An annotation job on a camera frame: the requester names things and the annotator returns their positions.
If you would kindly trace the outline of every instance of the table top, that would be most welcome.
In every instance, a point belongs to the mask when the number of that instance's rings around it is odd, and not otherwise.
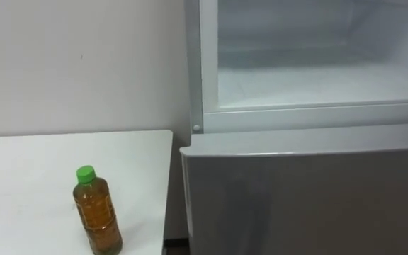
[[[92,254],[72,190],[92,165],[108,181],[121,255],[162,254],[172,132],[0,137],[0,255]]]

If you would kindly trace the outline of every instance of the brown liquid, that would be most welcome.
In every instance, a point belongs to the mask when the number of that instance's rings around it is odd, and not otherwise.
[[[95,255],[116,255],[122,249],[122,237],[111,202],[108,184],[102,178],[78,184],[74,198],[84,229]]]

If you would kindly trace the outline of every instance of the refrigerator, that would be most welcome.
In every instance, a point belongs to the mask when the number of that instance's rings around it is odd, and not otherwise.
[[[408,0],[185,10],[192,254],[408,254]]]

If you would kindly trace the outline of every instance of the wall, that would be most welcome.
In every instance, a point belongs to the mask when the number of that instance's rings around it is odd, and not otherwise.
[[[183,0],[0,0],[0,135],[167,128],[188,142]],[[178,155],[166,237],[186,236]]]

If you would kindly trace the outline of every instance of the green bottle cap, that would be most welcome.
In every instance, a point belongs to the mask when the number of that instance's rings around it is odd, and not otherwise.
[[[85,184],[93,181],[97,175],[92,166],[82,166],[76,170],[76,177],[78,177],[78,183]]]

